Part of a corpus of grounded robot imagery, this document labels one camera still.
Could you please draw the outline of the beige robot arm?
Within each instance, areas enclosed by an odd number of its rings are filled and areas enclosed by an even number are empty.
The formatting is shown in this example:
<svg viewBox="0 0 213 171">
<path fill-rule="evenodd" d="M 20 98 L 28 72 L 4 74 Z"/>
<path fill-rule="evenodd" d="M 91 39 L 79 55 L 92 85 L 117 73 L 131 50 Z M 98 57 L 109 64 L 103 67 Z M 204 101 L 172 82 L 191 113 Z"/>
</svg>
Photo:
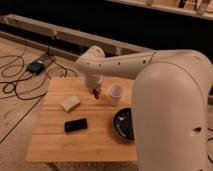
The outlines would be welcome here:
<svg viewBox="0 0 213 171">
<path fill-rule="evenodd" d="M 131 109 L 140 171 L 207 171 L 207 106 L 213 64 L 194 50 L 107 58 L 93 46 L 76 68 L 134 81 Z"/>
</svg>

